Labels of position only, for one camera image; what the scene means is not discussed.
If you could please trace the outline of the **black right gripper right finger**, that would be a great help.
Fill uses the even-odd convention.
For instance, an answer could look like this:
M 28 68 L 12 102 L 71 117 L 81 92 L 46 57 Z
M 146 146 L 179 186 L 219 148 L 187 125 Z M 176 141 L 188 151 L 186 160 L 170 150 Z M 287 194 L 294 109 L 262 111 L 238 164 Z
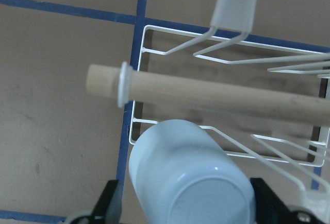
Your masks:
M 262 178 L 251 178 L 256 199 L 256 223 L 296 223 L 296 217 Z

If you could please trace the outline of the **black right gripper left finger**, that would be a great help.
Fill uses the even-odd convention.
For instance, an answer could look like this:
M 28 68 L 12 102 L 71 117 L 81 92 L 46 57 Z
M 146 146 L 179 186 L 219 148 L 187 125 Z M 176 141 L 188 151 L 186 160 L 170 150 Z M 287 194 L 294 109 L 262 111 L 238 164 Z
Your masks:
M 90 223 L 120 223 L 121 212 L 120 182 L 109 180 L 90 215 Z

